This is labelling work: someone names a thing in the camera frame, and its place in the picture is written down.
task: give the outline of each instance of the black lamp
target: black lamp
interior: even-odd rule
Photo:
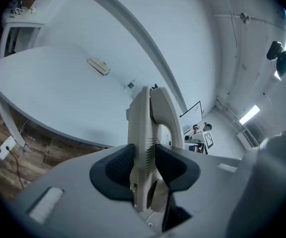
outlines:
[[[273,41],[266,55],[268,60],[275,60],[278,76],[281,78],[286,72],[286,50],[280,42]]]

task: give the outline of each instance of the power strip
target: power strip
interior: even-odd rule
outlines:
[[[9,151],[6,149],[6,146],[8,146],[10,150],[12,150],[15,145],[15,139],[12,136],[9,136],[8,139],[5,140],[5,142],[0,146],[0,159],[5,160],[5,158],[9,154]]]

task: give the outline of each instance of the whiteboard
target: whiteboard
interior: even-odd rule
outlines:
[[[179,116],[179,123],[182,133],[185,134],[189,130],[191,132],[194,124],[199,124],[202,121],[201,102],[197,102],[191,109]]]

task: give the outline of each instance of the white desk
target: white desk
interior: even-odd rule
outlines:
[[[28,12],[28,9],[24,9],[22,14],[18,16],[10,13],[10,9],[5,10],[5,12],[2,14],[2,25],[4,29],[2,37],[0,39],[0,59],[2,59],[5,56],[6,42],[8,35],[11,31],[11,28],[15,27],[33,28],[33,31],[29,36],[29,40],[25,48],[25,49],[31,49],[36,41],[39,30],[44,24],[45,23],[37,15],[30,14]],[[9,53],[11,53],[12,51],[11,49],[13,46],[14,37],[15,37],[15,32],[13,30],[9,41],[9,48],[8,48]]]
[[[0,113],[19,145],[25,142],[10,104],[60,135],[99,146],[127,143],[126,109],[132,97],[113,77],[102,76],[77,47],[40,47],[0,60]]]

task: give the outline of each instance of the wooden floor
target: wooden floor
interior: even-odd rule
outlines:
[[[20,130],[27,118],[12,108],[11,112],[16,126]],[[16,145],[12,153],[18,159],[20,178],[24,186],[35,181],[52,167],[65,160],[104,149],[59,136],[32,121],[26,124],[21,134],[26,145],[24,148]],[[0,145],[9,136],[10,133],[0,117]],[[21,190],[21,184],[17,176],[16,160],[9,154],[5,160],[0,160],[0,196],[10,201]]]

